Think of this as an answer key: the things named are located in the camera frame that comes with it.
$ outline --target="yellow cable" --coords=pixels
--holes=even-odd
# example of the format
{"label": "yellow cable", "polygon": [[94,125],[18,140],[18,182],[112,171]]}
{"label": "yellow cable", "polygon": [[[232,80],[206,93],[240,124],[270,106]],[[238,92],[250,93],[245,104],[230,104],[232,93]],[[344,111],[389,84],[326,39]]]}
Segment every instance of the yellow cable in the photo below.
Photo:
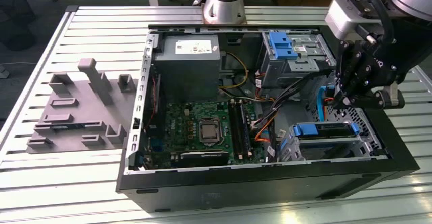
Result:
{"label": "yellow cable", "polygon": [[230,88],[236,88],[236,87],[240,87],[248,80],[248,68],[245,67],[245,64],[242,63],[242,61],[238,59],[238,57],[232,54],[230,52],[226,52],[228,55],[230,55],[241,64],[242,68],[244,68],[244,79],[242,79],[242,82],[238,83],[237,85],[232,85],[232,86],[220,86],[218,88],[224,88],[224,89],[230,89]]}

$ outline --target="gray floor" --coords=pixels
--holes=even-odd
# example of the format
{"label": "gray floor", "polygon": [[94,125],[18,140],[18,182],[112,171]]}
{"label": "gray floor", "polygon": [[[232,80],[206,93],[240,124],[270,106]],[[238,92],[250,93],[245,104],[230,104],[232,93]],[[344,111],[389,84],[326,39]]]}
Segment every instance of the gray floor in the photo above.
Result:
{"label": "gray floor", "polygon": [[[85,6],[146,6],[148,0],[28,0],[37,15],[37,20],[30,24],[30,30],[37,37],[37,44],[25,51],[12,52],[0,44],[0,65],[2,63],[26,62],[37,63],[50,35],[56,29],[61,15],[68,5]],[[190,5],[193,0],[158,0],[161,6]],[[245,5],[273,6],[272,0],[245,0]],[[20,95],[28,77],[33,70],[30,64],[4,65],[9,71],[8,79],[0,79],[0,127],[8,117],[16,99]],[[424,63],[429,76],[432,76],[432,63]]]}

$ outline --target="table surface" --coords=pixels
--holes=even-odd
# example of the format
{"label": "table surface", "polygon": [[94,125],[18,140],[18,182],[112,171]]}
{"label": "table surface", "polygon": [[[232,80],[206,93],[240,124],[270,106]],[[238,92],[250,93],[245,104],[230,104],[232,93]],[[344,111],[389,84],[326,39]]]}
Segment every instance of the table surface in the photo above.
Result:
{"label": "table surface", "polygon": [[[245,10],[256,25],[324,25],[325,13],[324,7]],[[421,170],[346,199],[148,214],[114,191],[121,150],[25,153],[52,73],[84,79],[77,61],[94,58],[108,79],[137,78],[148,24],[201,23],[197,7],[80,7],[64,14],[0,132],[0,222],[432,223],[432,84],[418,68],[400,85],[405,108],[386,113]]]}

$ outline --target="metal bracket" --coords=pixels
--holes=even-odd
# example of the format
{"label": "metal bracket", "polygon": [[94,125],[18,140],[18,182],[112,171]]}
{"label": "metal bracket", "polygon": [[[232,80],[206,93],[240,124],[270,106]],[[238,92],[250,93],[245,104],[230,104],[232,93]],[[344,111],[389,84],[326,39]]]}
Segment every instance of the metal bracket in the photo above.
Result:
{"label": "metal bracket", "polygon": [[384,87],[384,91],[386,91],[389,97],[390,97],[390,104],[392,106],[398,105],[398,99],[397,99],[397,83],[393,82],[392,85]]}

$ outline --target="ram slot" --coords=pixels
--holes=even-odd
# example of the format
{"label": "ram slot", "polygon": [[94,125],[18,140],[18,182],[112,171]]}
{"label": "ram slot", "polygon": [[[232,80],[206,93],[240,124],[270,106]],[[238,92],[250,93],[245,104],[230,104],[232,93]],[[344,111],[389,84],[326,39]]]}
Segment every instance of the ram slot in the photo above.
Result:
{"label": "ram slot", "polygon": [[241,102],[229,101],[228,114],[234,156],[238,160],[242,160],[252,156],[252,152],[245,110]]}

